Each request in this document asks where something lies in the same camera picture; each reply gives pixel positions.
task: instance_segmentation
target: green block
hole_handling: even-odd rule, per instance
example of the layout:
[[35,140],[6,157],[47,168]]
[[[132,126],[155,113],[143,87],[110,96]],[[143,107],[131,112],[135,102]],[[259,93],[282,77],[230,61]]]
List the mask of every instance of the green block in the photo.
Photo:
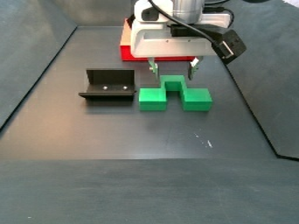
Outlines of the green block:
[[140,88],[140,110],[166,110],[166,91],[163,88]]
[[187,88],[183,75],[162,75],[160,82],[160,88],[140,88],[140,110],[166,110],[167,91],[180,92],[183,110],[208,111],[211,109],[210,90],[207,88]]
[[212,104],[211,93],[207,88],[188,88],[182,99],[183,110],[210,111]]

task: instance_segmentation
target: black cable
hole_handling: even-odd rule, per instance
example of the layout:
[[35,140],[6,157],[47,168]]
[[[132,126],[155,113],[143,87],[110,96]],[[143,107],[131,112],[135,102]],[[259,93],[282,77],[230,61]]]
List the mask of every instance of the black cable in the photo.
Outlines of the black cable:
[[154,6],[154,8],[168,18],[171,19],[178,25],[184,26],[188,30],[191,30],[192,32],[200,34],[200,36],[203,36],[215,46],[219,46],[218,42],[212,39],[212,37],[210,35],[207,35],[203,31],[199,31],[198,29],[195,29],[194,27],[191,27],[190,25],[187,25],[184,22],[182,22],[180,20],[175,19],[172,16],[170,16],[162,9],[160,7],[154,3],[154,0],[148,0],[148,2],[151,3],[151,5]]
[[230,14],[230,23],[228,23],[228,28],[231,27],[234,21],[235,21],[235,14],[232,10],[226,9],[224,7],[204,7],[203,8],[203,13],[222,13],[223,11],[227,11]]
[[234,14],[232,10],[230,10],[230,9],[224,9],[224,11],[227,11],[231,16],[230,23],[228,23],[228,28],[230,28],[235,21],[235,14]]

